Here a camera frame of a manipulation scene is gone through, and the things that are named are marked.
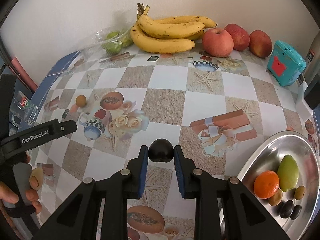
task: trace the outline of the checkered mug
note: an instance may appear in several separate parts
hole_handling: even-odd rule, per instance
[[[82,117],[86,119],[86,122],[81,121]],[[84,126],[83,133],[88,141],[98,139],[106,128],[100,119],[90,116],[89,113],[82,113],[80,115],[79,124]]]

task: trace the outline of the stainless steel tray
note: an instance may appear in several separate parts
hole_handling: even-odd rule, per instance
[[[256,177],[263,171],[277,171],[282,158],[290,154],[299,167],[299,181],[297,186],[306,187],[302,200],[295,200],[294,190],[284,192],[283,200],[292,199],[294,205],[301,205],[302,210],[296,220],[283,219],[279,216],[279,207],[272,207],[268,200],[259,199],[264,207],[282,226],[291,240],[298,240],[311,222],[319,196],[319,166],[313,147],[301,134],[294,131],[282,131],[268,138],[251,155],[246,162],[238,179],[253,193]],[[223,211],[220,210],[221,230],[224,233]]]

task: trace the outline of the orange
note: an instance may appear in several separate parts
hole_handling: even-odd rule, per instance
[[[272,197],[279,187],[279,177],[274,171],[264,171],[254,181],[253,191],[258,198]]]

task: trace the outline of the black olive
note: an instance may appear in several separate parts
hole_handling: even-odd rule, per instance
[[[300,206],[300,205],[294,206],[290,218],[291,218],[292,220],[295,220],[295,219],[300,215],[301,209],[302,209],[302,206]]]
[[[173,147],[166,139],[155,140],[149,147],[148,157],[155,163],[168,163],[173,159]]]
[[[281,207],[279,215],[282,218],[288,218],[291,216],[293,211],[293,201],[288,200],[284,205]]]

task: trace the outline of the glass mug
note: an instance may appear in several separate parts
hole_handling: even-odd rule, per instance
[[[29,126],[33,125],[38,113],[38,106],[31,103],[30,100],[19,91],[15,99],[10,105],[10,111],[12,112],[12,123],[16,127],[20,125],[14,120],[15,116],[26,122]]]

